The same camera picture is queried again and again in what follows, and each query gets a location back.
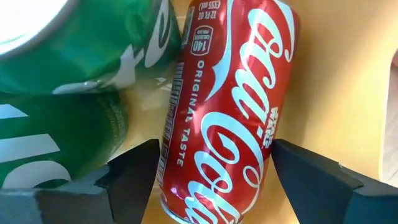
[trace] sprite can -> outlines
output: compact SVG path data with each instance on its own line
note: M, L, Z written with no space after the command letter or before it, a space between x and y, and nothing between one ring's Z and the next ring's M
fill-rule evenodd
M57 187L103 166L124 142L118 93L0 93L0 188Z
M169 75L180 32L169 0L0 1L0 91L113 91Z

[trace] coca-cola logo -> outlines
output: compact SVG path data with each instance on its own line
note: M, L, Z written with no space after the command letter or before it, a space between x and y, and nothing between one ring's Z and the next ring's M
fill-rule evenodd
M295 41L294 18L290 7L276 0L275 3L281 10L287 22L291 39L291 49L284 49L280 30L273 18L262 9L251 9L248 14L248 22L251 28L251 34L258 40L261 45L255 43L254 38L250 38L240 47L239 56L243 68L237 69L235 71L234 77L236 81L236 86L233 87L231 90L231 96L242 115L245 118L249 119L249 114L245 110L245 108L250 108L250 110L262 121L262 126L265 125L268 114L270 113L270 104L266 91L256 78L259 76L259 74L253 73L250 66L248 65L248 58L255 57L263 64L263 66L268 71L268 76L263 77L262 82L266 88L273 89L275 87L275 84L277 83L277 76L275 75L274 65L271 62L271 56L275 58L281 58L281 56L284 54L286 61L290 62L293 55ZM221 60L213 67L213 71L215 73L215 83L206 100L209 100L223 86L223 83L225 82L230 70L232 48L231 11L233 6L233 0L228 0L227 4L226 46ZM270 41L266 42L263 36L259 33L259 25L265 27L273 36ZM278 46L277 50L273 50L271 48L271 45L273 44L276 44ZM264 106L260 106L253 99L253 95L250 95L243 88L243 85L247 85L252 90L254 90L254 93L258 96L258 98L261 99L261 103ZM233 155L233 158L227 159L222 156L217 149L215 149L215 147L212 145L212 140L208 136L209 128L215 126L227 129L237 138L242 140L242 142L245 143L247 148L250 149L250 151L256 158L257 164L247 165L242 171L242 176L248 186L254 188L256 191L251 203L247 206L246 209L244 209L242 213L234 208L227 200L217 194L217 192L227 194L233 190L233 181L231 180L231 176L224 168L224 166L221 165L220 161L229 164L229 166L233 166L234 164L237 164L239 162L241 155L235 142L221 133L217 133L218 137L220 138L223 147ZM190 197L186 197L184 200L187 206L187 208L185 209L187 219L189 219L191 222L198 223L208 223L207 220L211 220L212 223L218 222L217 216L212 211L207 209L209 206L205 206L197 198L197 195L201 195L200 198L206 198L207 201L212 203L211 207L213 211L215 210L217 212L217 215L221 217L225 223L237 223L241 218L241 215L249 211L258 198L260 184L264 175L264 158L262 156L261 148L269 147L271 141L264 141L261 146L257 143L257 140L253 133L250 132L247 127L245 127L245 125L243 125L232 116L218 111L213 111L204 115L201 121L201 134L207 148L215 155L215 157L205 151L198 151L194 155L194 160L199 173L206 180L210 188L195 180L191 180L188 183L188 191L190 193ZM206 172L202 169L203 164L210 166L218 174L216 179L212 180L206 175ZM204 214L206 218L197 214L195 210L201 211L201 214ZM229 220L225 216L226 213L234 218L232 220Z

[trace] red soda can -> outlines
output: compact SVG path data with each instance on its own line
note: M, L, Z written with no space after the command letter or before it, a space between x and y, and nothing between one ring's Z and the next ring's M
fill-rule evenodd
M277 0L194 0L157 180L179 223L239 223L257 200L299 17Z

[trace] coca-cola can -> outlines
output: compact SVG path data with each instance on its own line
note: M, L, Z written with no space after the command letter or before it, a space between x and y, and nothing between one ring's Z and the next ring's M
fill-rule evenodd
M239 223L253 207L298 34L278 0L190 4L157 173L179 223Z

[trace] can lid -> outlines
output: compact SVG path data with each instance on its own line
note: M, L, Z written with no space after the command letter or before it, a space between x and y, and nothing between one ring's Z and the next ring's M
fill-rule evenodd
M69 0L0 1L0 55L33 39Z

